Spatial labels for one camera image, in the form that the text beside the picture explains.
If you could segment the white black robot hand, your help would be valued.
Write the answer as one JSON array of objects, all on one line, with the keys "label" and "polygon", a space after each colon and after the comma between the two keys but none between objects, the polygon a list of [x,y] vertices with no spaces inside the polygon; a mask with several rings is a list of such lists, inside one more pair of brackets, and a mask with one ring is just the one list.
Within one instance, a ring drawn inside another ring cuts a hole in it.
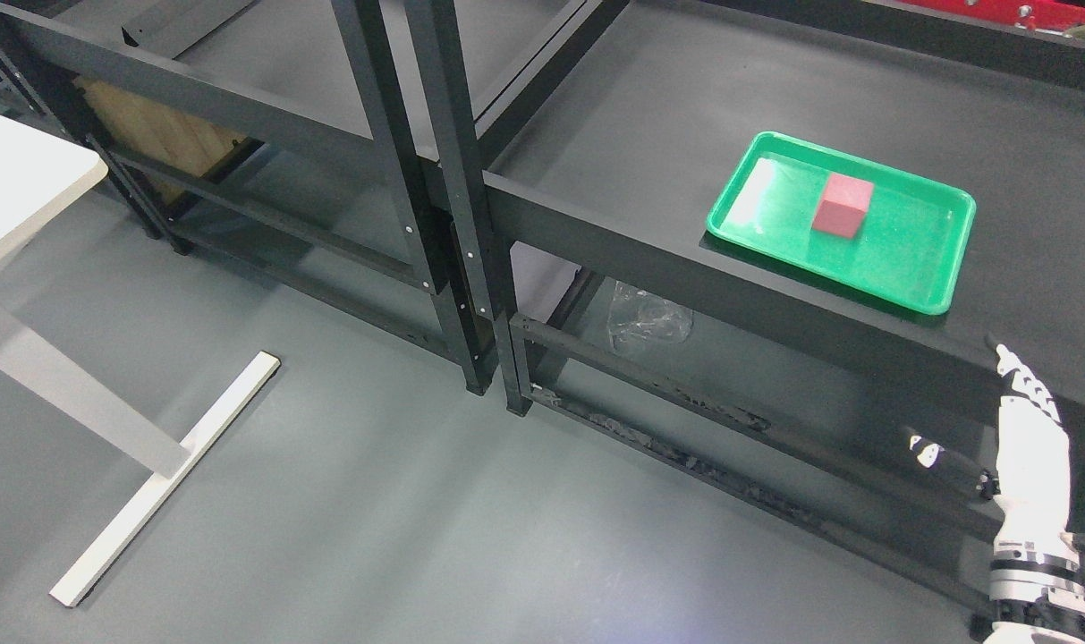
[{"label": "white black robot hand", "polygon": [[903,440],[923,469],[1003,511],[993,538],[995,553],[1020,553],[1026,561],[1078,571],[1081,555],[1068,530],[1070,438],[1054,395],[1020,355],[993,335],[985,342],[996,355],[996,373],[1003,379],[995,464],[979,465],[911,428],[903,429]]}]

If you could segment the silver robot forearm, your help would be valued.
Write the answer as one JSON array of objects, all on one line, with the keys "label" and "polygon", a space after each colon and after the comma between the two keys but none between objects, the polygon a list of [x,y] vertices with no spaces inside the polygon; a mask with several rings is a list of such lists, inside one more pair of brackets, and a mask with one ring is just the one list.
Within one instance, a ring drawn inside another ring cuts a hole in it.
[{"label": "silver robot forearm", "polygon": [[996,534],[985,643],[1085,643],[1085,534]]}]

